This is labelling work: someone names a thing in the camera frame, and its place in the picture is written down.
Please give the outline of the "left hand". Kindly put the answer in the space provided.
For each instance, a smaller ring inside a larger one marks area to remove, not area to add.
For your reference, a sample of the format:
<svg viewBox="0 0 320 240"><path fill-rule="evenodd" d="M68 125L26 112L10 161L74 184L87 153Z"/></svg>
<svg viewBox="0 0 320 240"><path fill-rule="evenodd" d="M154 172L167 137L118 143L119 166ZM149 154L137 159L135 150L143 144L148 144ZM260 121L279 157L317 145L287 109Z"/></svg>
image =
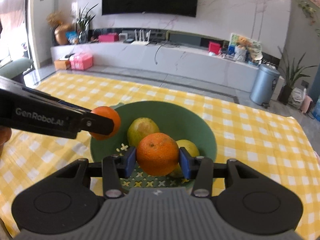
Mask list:
<svg viewBox="0 0 320 240"><path fill-rule="evenodd" d="M11 128L0 127L0 155L2 154L4 145L10 140L12 135Z"/></svg>

